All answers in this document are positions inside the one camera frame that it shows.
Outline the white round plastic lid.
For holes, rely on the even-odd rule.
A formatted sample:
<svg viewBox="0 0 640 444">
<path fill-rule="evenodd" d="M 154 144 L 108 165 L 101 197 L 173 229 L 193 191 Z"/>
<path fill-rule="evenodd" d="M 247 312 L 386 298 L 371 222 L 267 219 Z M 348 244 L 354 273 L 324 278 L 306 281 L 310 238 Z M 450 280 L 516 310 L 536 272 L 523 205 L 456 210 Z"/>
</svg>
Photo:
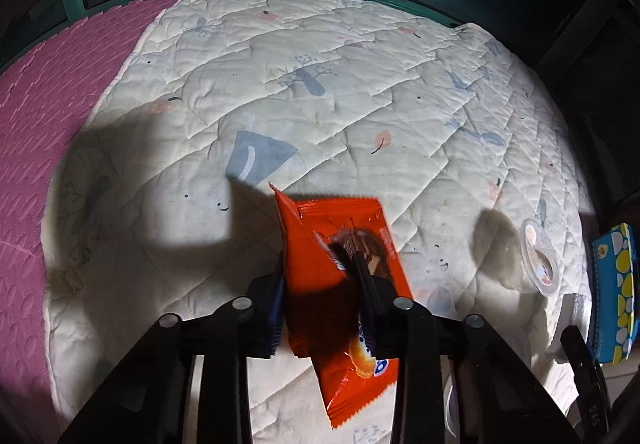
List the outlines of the white round plastic lid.
<svg viewBox="0 0 640 444">
<path fill-rule="evenodd" d="M 457 437 L 457 399 L 452 383 L 452 375 L 447 377 L 444 385 L 445 428 L 452 438 Z"/>
</svg>

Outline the orange Ovaltine snack wrapper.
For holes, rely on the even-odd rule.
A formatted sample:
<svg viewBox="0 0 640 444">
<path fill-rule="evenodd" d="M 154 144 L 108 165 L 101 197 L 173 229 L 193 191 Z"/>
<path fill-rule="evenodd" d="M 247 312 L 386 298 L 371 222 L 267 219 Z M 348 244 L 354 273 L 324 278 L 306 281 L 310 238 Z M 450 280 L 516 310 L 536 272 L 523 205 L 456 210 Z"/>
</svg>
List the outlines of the orange Ovaltine snack wrapper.
<svg viewBox="0 0 640 444">
<path fill-rule="evenodd" d="M 274 193 L 283 244 L 288 345 L 310 358 L 326 414 L 338 428 L 383 394 L 398 377 L 396 358 L 376 358 L 364 341 L 355 284 L 331 247 L 361 253 L 369 273 L 411 291 L 375 198 L 295 200 Z"/>
</svg>

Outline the white quilted mattress pad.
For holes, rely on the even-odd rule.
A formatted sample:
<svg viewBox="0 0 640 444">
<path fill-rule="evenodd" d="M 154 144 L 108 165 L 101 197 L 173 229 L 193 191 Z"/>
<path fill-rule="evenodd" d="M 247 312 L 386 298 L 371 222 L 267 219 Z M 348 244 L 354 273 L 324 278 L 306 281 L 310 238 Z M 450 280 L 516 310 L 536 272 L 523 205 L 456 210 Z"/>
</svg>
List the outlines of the white quilted mattress pad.
<svg viewBox="0 0 640 444">
<path fill-rule="evenodd" d="M 591 212 L 566 123 L 487 31 L 361 0 L 178 0 L 102 92 L 42 222 L 53 406 L 69 424 L 162 314 L 203 316 L 270 271 L 273 194 L 382 202 L 412 293 L 488 318 L 562 410 L 567 303 Z M 523 284 L 547 232 L 551 297 Z"/>
</svg>

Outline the pink foam floor mat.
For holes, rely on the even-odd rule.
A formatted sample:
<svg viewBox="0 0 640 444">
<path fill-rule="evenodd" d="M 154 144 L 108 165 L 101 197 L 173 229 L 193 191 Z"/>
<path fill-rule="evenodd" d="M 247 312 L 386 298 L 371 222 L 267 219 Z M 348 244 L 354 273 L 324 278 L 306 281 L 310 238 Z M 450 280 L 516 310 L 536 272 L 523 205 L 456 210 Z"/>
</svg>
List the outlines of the pink foam floor mat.
<svg viewBox="0 0 640 444">
<path fill-rule="evenodd" d="M 60 435 L 44 352 L 40 224 L 50 179 L 145 28 L 176 1 L 81 19 L 1 75 L 1 412 L 38 443 Z"/>
</svg>

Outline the small clear jelly cup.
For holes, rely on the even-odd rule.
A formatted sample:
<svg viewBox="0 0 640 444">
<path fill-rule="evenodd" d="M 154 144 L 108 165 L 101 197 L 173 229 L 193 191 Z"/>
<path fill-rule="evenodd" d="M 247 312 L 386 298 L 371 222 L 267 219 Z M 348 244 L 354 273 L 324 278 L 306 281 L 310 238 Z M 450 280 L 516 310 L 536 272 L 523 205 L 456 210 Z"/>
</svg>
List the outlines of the small clear jelly cup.
<svg viewBox="0 0 640 444">
<path fill-rule="evenodd" d="M 559 290 L 561 272 L 547 232 L 534 219 L 522 223 L 520 250 L 524 290 L 528 294 L 537 291 L 544 297 L 553 296 Z"/>
</svg>

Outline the blue yellow tissue box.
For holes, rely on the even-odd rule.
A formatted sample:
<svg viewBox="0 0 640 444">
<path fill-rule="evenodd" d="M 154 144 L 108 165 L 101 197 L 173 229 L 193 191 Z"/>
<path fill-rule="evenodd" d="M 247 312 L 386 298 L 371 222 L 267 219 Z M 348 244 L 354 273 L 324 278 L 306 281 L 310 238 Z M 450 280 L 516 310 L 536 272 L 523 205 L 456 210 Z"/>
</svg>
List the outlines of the blue yellow tissue box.
<svg viewBox="0 0 640 444">
<path fill-rule="evenodd" d="M 639 331 L 639 253 L 634 230 L 620 223 L 591 244 L 593 349 L 603 364 L 628 360 Z"/>
</svg>

